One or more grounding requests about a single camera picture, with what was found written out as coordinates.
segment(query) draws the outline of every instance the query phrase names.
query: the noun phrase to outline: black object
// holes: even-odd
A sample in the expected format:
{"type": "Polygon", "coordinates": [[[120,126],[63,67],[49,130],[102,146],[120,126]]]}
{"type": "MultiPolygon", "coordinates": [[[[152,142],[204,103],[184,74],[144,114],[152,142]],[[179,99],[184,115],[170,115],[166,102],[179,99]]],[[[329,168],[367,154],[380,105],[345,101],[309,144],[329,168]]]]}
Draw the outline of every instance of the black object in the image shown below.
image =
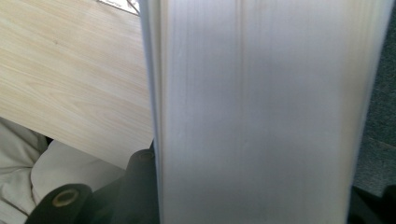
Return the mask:
{"type": "Polygon", "coordinates": [[[112,224],[159,224],[157,173],[153,145],[129,160],[112,224]]]}
{"type": "Polygon", "coordinates": [[[396,186],[387,187],[382,198],[353,187],[349,201],[348,223],[396,223],[396,186]]]}
{"type": "MultiPolygon", "coordinates": [[[[27,224],[159,224],[154,148],[136,152],[125,177],[91,193],[85,185],[65,185],[38,205],[27,224]]],[[[396,186],[382,198],[353,187],[348,224],[396,223],[396,186]]]]}
{"type": "Polygon", "coordinates": [[[82,211],[87,200],[92,196],[86,185],[64,185],[53,190],[35,208],[26,224],[36,223],[82,223],[82,211]]]}
{"type": "Polygon", "coordinates": [[[26,224],[159,224],[154,148],[137,151],[125,177],[92,193],[82,184],[49,193],[26,224]]]}

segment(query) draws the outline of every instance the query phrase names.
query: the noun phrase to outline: metal ring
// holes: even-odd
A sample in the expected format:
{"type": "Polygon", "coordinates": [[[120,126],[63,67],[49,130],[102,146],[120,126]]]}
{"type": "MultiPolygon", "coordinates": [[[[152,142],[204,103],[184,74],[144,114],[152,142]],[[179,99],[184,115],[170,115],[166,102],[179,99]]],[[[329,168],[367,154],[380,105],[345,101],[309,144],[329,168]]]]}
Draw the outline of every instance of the metal ring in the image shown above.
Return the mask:
{"type": "Polygon", "coordinates": [[[73,203],[78,198],[79,192],[76,189],[66,189],[56,195],[56,197],[52,200],[52,204],[55,207],[63,207],[67,206],[70,203],[73,203]]]}
{"type": "Polygon", "coordinates": [[[155,155],[152,152],[144,152],[139,154],[139,159],[141,161],[151,161],[154,157],[155,155]]]}

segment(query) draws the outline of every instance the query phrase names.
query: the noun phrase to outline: gray carpet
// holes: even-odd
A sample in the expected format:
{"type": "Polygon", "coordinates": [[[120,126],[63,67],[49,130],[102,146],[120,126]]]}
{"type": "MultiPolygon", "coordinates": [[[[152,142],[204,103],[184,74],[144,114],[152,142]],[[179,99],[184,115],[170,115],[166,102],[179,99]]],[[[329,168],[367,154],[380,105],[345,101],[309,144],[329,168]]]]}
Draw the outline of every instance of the gray carpet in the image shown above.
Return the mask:
{"type": "Polygon", "coordinates": [[[396,7],[375,78],[354,185],[381,195],[396,185],[396,7]]]}

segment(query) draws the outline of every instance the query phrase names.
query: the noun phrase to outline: white cloth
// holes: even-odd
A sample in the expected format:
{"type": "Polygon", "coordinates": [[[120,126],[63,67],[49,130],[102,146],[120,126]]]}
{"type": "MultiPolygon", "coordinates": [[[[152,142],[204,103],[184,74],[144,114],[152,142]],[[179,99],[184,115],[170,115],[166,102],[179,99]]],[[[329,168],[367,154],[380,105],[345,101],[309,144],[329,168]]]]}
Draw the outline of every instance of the white cloth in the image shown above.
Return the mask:
{"type": "Polygon", "coordinates": [[[65,144],[0,118],[0,224],[24,223],[45,195],[83,183],[99,189],[124,171],[65,144]]]}

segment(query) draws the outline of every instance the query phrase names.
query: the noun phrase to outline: wooden table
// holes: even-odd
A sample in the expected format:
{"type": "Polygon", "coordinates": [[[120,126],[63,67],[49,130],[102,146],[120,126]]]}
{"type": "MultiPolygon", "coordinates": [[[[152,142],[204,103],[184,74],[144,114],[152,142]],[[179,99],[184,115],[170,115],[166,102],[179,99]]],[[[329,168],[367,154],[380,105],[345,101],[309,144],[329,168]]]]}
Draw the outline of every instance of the wooden table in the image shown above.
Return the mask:
{"type": "Polygon", "coordinates": [[[0,117],[119,167],[149,146],[138,17],[94,0],[3,0],[0,36],[0,117]]]}

